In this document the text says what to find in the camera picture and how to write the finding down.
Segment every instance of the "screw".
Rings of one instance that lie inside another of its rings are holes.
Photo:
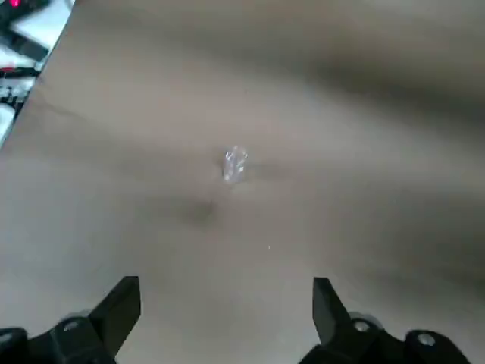
[[[7,332],[6,334],[0,335],[0,344],[6,343],[13,337],[11,332]]]
[[[66,324],[64,326],[64,331],[72,330],[72,329],[76,328],[77,326],[78,326],[78,323],[77,322],[71,321],[71,322],[69,322],[68,324]]]
[[[364,322],[364,321],[356,321],[356,322],[354,322],[354,328],[357,331],[366,332],[371,327],[369,326],[369,324],[367,322]]]
[[[432,347],[436,341],[434,340],[434,337],[427,333],[419,334],[418,335],[418,340],[420,343],[423,345],[426,345],[427,347]]]

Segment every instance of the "small clear object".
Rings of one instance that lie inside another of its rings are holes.
[[[224,180],[229,184],[239,182],[243,177],[248,153],[243,147],[234,146],[226,152],[224,159]]]

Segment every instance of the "beige table surface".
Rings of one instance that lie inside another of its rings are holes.
[[[320,275],[392,334],[433,328],[480,362],[479,124],[169,42],[143,16],[80,6],[0,150],[0,326],[39,333],[139,275],[120,362],[297,363]],[[234,144],[249,168],[227,190]]]

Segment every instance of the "transparent crystal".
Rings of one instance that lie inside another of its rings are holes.
[[[241,180],[247,158],[248,153],[240,146],[234,146],[226,152],[223,169],[224,180],[226,182],[234,184]]]

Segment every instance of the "electronic device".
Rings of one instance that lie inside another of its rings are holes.
[[[41,62],[49,49],[11,29],[13,22],[30,16],[51,0],[3,0],[0,3],[0,44],[12,51]]]

